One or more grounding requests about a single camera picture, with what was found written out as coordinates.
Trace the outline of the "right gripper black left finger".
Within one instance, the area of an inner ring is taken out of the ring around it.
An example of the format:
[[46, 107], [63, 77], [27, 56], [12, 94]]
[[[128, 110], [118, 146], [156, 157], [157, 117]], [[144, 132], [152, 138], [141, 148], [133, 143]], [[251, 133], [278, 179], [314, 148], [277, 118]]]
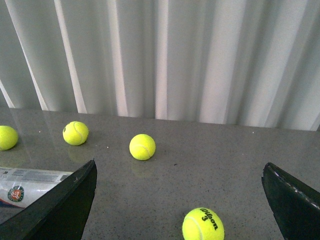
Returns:
[[27, 208], [0, 225], [2, 240], [80, 240], [97, 185], [88, 161]]

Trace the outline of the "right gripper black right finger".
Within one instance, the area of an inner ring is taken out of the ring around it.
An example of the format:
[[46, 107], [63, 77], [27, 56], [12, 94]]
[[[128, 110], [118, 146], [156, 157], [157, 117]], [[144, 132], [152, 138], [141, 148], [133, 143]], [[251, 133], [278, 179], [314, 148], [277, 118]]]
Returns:
[[320, 238], [320, 193], [269, 162], [262, 186], [275, 221], [285, 240]]

